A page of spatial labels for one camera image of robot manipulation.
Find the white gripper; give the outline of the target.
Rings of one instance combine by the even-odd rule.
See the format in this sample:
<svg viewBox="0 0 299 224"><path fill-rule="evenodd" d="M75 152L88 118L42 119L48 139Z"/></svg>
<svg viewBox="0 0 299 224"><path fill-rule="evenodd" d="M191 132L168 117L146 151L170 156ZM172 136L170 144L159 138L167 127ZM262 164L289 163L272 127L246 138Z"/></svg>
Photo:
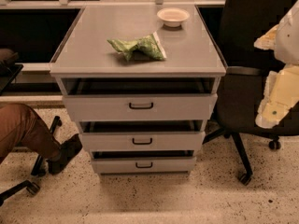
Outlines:
<svg viewBox="0 0 299 224"><path fill-rule="evenodd" d="M254 42L254 47L274 49L276 59L288 63L278 73L269 73L255 118L259 127L271 129L299 102L299 0L278 25Z"/></svg>

